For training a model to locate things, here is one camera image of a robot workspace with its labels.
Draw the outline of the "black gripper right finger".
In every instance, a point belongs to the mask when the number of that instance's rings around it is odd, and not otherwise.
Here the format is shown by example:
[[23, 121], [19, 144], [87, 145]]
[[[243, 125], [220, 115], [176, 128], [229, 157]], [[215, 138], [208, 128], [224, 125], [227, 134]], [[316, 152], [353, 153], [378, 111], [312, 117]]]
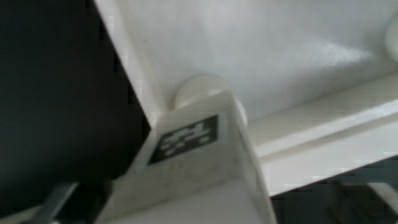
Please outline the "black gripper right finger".
[[398, 224], [398, 191], [383, 182], [335, 182], [330, 216], [337, 224]]

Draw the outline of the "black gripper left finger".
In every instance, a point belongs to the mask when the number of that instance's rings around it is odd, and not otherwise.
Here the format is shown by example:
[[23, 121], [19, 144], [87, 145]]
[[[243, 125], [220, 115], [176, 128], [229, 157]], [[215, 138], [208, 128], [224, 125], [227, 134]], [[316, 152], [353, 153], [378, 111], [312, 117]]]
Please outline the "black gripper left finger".
[[62, 183], [23, 224], [94, 224], [110, 194], [110, 181]]

